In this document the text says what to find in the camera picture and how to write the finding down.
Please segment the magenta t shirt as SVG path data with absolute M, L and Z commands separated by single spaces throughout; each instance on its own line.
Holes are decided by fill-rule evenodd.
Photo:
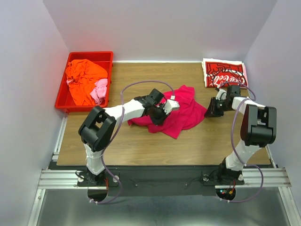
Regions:
M 162 125 L 153 124 L 149 116 L 128 120 L 128 125 L 147 127 L 150 133 L 161 132 L 177 139 L 182 130 L 191 129 L 203 121 L 206 108 L 195 100 L 193 87 L 180 86 L 175 90 L 175 100 L 180 105 L 179 110 L 172 111 Z

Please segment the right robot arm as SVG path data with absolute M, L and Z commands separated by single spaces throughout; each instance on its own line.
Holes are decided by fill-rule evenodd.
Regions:
M 241 83 L 235 82 L 224 90 L 225 82 L 215 89 L 217 95 L 210 100 L 209 107 L 204 115 L 206 118 L 222 117 L 224 112 L 235 111 L 231 126 L 231 145 L 233 151 L 219 165 L 216 172 L 218 182 L 226 184 L 229 181 L 243 181 L 242 170 L 249 159 L 261 148 L 272 144 L 277 135 L 277 109 L 255 102 L 256 96 L 251 92 L 253 99 L 241 95 Z M 240 127 L 240 141 L 234 144 L 234 128 L 237 115 L 243 114 Z

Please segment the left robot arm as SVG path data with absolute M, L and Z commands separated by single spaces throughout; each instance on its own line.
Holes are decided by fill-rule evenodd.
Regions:
M 115 138 L 123 122 L 149 116 L 154 125 L 162 125 L 170 113 L 178 107 L 175 96 L 166 99 L 157 89 L 153 89 L 146 96 L 135 97 L 118 106 L 94 107 L 79 128 L 87 161 L 87 175 L 82 179 L 95 186 L 104 182 L 106 171 L 103 164 L 104 150 Z

